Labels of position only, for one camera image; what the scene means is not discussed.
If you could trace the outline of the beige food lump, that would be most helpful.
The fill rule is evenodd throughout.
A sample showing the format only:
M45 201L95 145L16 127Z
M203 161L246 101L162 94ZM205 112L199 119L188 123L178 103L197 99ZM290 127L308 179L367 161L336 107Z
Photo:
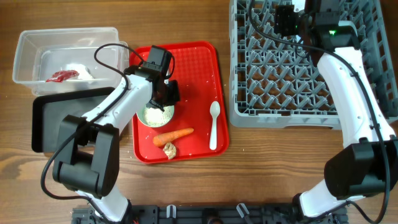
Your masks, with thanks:
M165 153L165 155L168 157L169 160L173 159L176 154L177 154L177 148L171 143L168 142L164 148L163 148L163 152Z

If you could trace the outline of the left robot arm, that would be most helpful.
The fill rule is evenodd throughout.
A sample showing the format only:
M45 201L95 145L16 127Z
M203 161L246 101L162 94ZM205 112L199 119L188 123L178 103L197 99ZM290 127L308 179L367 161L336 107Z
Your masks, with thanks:
M174 56L153 45L147 59L120 73L119 86L98 106L81 117L66 116L60 123L57 150L42 171L42 190L54 199L69 200L47 190L45 177L51 167L54 181L76 192L74 199L91 205L97 216L90 220L133 223L131 202L116 186L119 137L139 110L164 111L179 101L178 83L170 80L174 68Z

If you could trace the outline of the green bowl with rice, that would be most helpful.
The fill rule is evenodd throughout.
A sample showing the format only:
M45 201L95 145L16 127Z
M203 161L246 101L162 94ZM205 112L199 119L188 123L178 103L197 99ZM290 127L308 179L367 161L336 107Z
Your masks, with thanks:
M164 110L144 107L136 113L139 121L150 128L165 126L174 116L174 106L166 106Z

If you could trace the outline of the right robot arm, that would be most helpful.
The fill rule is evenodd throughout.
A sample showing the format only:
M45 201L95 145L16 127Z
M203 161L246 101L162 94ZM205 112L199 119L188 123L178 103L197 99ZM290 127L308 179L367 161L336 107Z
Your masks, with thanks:
M278 6L275 31L298 35L310 48L343 132L343 150L325 164L323 180L298 198L302 216L321 218L362 198L388 196L397 182L397 137L368 82L355 25L340 19L337 1L307 1L302 11Z

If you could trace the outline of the orange carrot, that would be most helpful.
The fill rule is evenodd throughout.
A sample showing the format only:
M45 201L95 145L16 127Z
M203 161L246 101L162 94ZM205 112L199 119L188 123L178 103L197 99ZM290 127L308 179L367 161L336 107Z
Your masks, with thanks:
M164 146L167 143L170 143L178 138L187 136L187 135L191 134L192 132L194 132L193 128L179 129L176 131L159 134L159 135L153 137L152 142L155 146L161 147L161 146Z

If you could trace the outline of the red snack wrapper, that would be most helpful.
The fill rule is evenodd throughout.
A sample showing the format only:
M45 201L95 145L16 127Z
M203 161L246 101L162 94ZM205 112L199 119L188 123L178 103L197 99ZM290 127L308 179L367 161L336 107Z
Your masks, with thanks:
M55 82L61 83L70 78L75 78L79 75L76 70L61 70L59 72L55 72L50 78L46 80L46 82Z

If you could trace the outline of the white plastic spoon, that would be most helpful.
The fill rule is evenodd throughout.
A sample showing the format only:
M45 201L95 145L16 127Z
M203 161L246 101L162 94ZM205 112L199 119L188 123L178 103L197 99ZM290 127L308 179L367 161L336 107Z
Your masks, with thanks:
M210 114L212 118L211 122L211 134L210 134L210 149L214 151L217 147L217 118L221 113L220 104L217 101L212 102L210 106Z

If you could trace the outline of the light blue plate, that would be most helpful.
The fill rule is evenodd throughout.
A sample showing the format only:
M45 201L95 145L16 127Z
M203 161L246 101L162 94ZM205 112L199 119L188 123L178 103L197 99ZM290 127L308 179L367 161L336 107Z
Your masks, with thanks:
M300 12L305 9L306 0L292 0L294 12Z

